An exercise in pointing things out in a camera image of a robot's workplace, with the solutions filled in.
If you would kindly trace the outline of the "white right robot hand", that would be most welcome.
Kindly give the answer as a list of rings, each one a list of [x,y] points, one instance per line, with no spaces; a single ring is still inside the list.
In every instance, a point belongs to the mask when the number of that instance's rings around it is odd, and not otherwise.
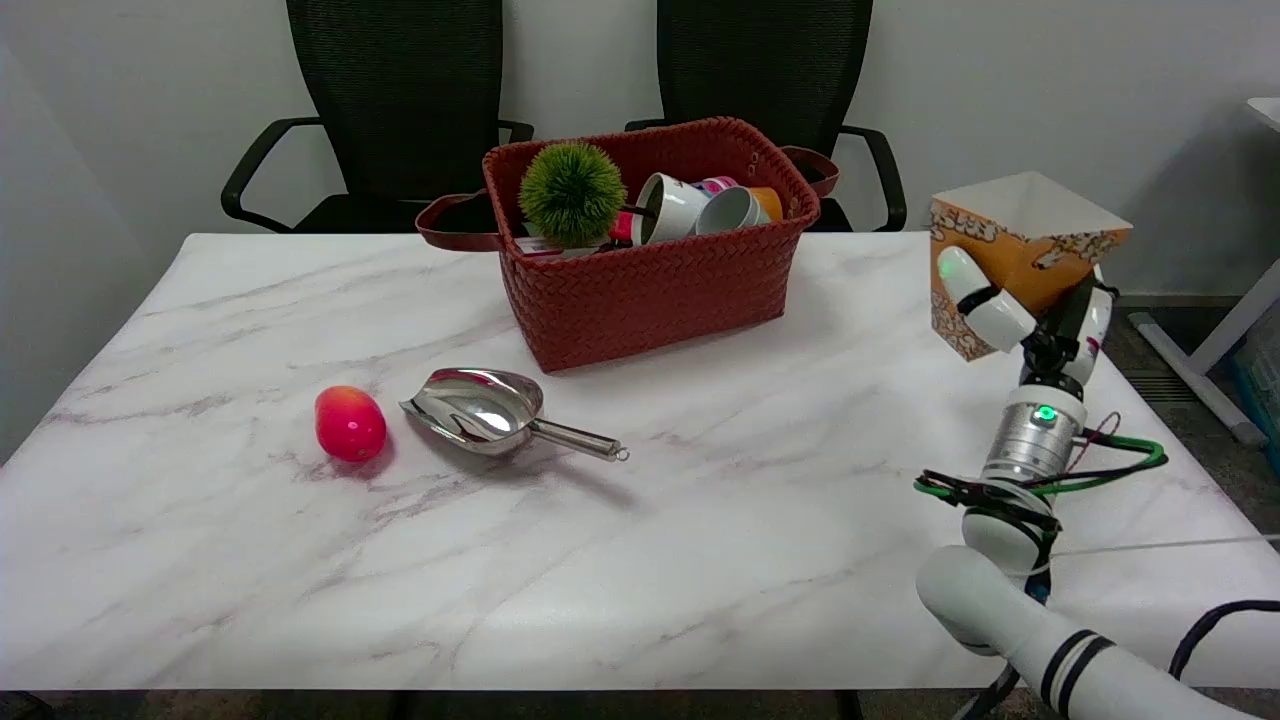
[[[1037,314],[989,281],[959,246],[941,250],[934,269],[945,296],[979,341],[1002,352],[1023,351],[1023,384],[1083,395],[1119,296],[1098,266]]]

